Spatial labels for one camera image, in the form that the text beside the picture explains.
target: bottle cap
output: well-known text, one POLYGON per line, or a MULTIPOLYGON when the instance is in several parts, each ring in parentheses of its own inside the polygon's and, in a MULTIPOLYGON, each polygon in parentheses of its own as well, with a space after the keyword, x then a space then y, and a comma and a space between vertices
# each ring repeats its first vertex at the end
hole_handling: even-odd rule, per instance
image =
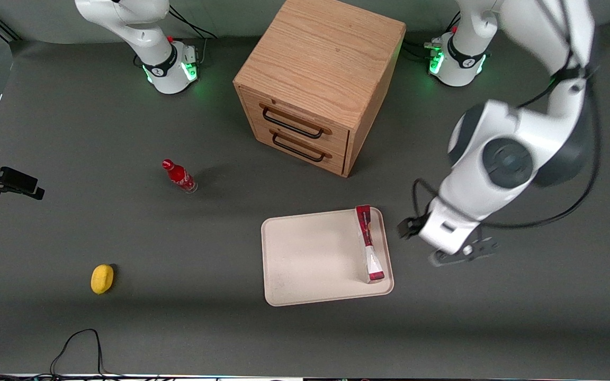
POLYGON ((166 169, 167 171, 170 171, 171 169, 174 169, 176 165, 174 164, 174 162, 170 161, 169 159, 166 159, 164 161, 162 161, 162 167, 164 169, 166 169))

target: red and white package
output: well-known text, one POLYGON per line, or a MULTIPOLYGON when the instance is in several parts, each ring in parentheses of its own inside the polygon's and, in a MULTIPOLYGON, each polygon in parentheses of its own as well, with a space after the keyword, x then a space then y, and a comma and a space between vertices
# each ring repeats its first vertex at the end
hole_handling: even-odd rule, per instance
POLYGON ((368 284, 375 284, 380 282, 380 280, 385 277, 385 274, 383 273, 382 266, 380 266, 378 256, 375 255, 373 241, 371 241, 371 230, 369 227, 371 224, 371 206, 361 205, 354 208, 354 210, 356 212, 357 232, 364 248, 363 256, 366 267, 365 281, 368 284))

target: yellow sponge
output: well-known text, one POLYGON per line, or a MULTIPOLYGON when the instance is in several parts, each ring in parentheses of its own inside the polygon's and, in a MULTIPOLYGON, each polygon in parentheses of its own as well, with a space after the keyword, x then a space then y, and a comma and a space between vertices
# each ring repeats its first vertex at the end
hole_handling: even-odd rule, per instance
POLYGON ((99 265, 91 275, 91 289, 96 294, 103 294, 112 287, 114 268, 110 265, 99 265))

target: red bottle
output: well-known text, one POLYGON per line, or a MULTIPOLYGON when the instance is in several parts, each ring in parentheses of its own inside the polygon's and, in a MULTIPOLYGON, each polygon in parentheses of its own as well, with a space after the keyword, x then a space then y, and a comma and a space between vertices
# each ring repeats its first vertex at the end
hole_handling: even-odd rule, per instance
POLYGON ((174 162, 166 159, 162 162, 162 167, 166 169, 171 181, 176 183, 185 193, 196 191, 197 183, 194 182, 192 176, 182 166, 177 166, 174 162))

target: drawer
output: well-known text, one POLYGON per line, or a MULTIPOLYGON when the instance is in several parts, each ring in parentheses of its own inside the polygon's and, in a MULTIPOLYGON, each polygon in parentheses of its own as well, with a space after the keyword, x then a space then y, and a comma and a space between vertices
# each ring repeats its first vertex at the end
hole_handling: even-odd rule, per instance
POLYGON ((305 160, 310 164, 331 171, 339 176, 342 175, 345 156, 338 152, 314 147, 310 142, 296 138, 293 135, 281 133, 276 130, 276 128, 257 128, 255 132, 256 139, 261 143, 305 160))
POLYGON ((280 135, 292 135, 310 147, 345 156, 348 130, 313 121, 311 117, 290 110, 275 99, 259 96, 245 88, 241 89, 241 96, 256 129, 262 127, 277 131, 280 135))

